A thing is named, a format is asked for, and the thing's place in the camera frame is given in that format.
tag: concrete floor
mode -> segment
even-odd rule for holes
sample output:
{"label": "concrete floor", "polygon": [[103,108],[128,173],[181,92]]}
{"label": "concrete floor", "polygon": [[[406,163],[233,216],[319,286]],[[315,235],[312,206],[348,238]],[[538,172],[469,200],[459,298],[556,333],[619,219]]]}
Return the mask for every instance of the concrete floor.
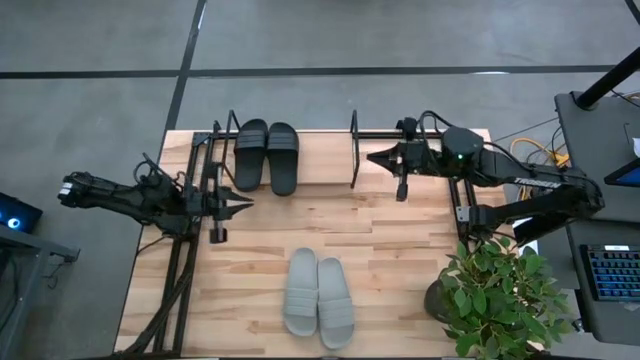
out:
{"label": "concrete floor", "polygon": [[[0,72],[177,70],[196,3],[0,0]],[[622,0],[209,0],[192,68],[608,65],[639,35]],[[209,129],[229,109],[241,121],[298,128],[344,128],[358,109],[362,128],[390,128],[430,108],[499,138],[553,118],[555,94],[599,76],[192,78],[176,128]],[[10,169],[0,191],[45,211],[40,234],[82,248],[55,290],[43,283],[22,359],[111,352],[140,226],[64,208],[56,194],[73,170],[131,183],[141,153],[160,149],[175,86],[175,78],[0,80],[0,167]],[[636,89],[637,75],[618,88]],[[525,135],[547,143],[557,126]],[[575,334],[552,352],[617,360],[639,350]]]}

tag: keyboard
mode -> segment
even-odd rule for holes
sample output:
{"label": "keyboard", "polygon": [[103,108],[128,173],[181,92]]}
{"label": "keyboard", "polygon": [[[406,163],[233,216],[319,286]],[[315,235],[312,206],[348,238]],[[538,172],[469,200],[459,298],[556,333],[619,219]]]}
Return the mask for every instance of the keyboard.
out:
{"label": "keyboard", "polygon": [[581,245],[594,298],[640,302],[640,246]]}

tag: black slide sandal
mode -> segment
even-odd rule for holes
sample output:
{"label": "black slide sandal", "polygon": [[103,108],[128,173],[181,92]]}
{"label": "black slide sandal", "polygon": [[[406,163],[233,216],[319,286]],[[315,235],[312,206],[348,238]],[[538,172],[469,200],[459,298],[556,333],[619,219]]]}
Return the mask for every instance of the black slide sandal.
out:
{"label": "black slide sandal", "polygon": [[269,128],[267,157],[271,171],[271,190],[279,196],[296,191],[298,185],[298,134],[285,123],[275,123]]}
{"label": "black slide sandal", "polygon": [[240,127],[233,147],[236,159],[234,185],[240,191],[253,191],[260,186],[268,131],[267,123],[262,119],[250,120]]}

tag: wooden table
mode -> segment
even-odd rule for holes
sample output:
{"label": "wooden table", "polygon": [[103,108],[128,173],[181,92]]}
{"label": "wooden table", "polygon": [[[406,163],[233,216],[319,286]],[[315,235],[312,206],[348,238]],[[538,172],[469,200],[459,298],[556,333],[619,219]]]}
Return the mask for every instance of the wooden table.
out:
{"label": "wooden table", "polygon": [[[488,140],[486,130],[476,132]],[[185,170],[192,133],[167,133],[160,166],[169,174]],[[427,287],[448,264],[445,255],[455,251],[458,241],[447,180],[410,177],[407,201],[397,202],[397,179],[366,160],[368,153],[396,141],[360,141],[361,165],[353,190],[350,134],[301,131],[300,143],[299,186],[292,196],[278,197],[269,185],[245,194],[255,206],[226,222],[225,244],[209,244],[212,222],[204,223],[182,355],[455,355],[455,343],[422,305]],[[220,149],[216,146],[214,154]],[[269,183],[267,175],[262,183]],[[476,188],[476,196],[490,205],[505,201],[501,187]],[[159,235],[155,228],[145,229],[140,246]],[[320,258],[338,257],[344,264],[356,330],[343,350],[331,352],[317,333],[295,337],[284,326],[288,260],[299,247],[313,248]],[[170,241],[160,243],[137,258],[115,350],[130,345],[158,309],[170,248]],[[172,336],[170,319],[167,339]]]}

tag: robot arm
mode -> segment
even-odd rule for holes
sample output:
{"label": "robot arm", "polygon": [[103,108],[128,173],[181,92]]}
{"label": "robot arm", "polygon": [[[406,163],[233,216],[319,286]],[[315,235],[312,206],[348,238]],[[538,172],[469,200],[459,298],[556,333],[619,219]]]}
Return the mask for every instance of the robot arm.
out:
{"label": "robot arm", "polygon": [[604,207],[597,184],[577,168],[558,169],[553,166],[521,163],[506,150],[485,148],[483,138],[469,129],[450,126],[442,133],[441,150],[429,147],[419,120],[406,118],[396,128],[402,130],[403,140],[396,146],[367,156],[394,176],[400,178],[396,198],[404,201],[408,195],[407,176],[410,174],[438,176],[454,180],[467,179],[480,187],[503,184],[544,188],[544,195],[503,206],[477,205],[456,209],[458,219],[470,233],[492,233],[503,223],[531,218],[521,226],[528,227],[528,238],[534,240],[577,218],[586,218]]}
{"label": "robot arm", "polygon": [[[215,220],[229,220],[237,212],[253,204],[226,206],[227,200],[252,201],[233,193],[228,187],[217,186],[212,192],[199,191],[190,179],[185,185],[172,179],[148,156],[136,166],[136,185],[127,186],[93,176],[87,172],[74,172],[63,179],[58,199],[64,206],[100,207],[127,215],[142,225],[156,225],[165,235],[188,235],[194,217],[212,216]],[[147,175],[138,176],[146,165]]]}

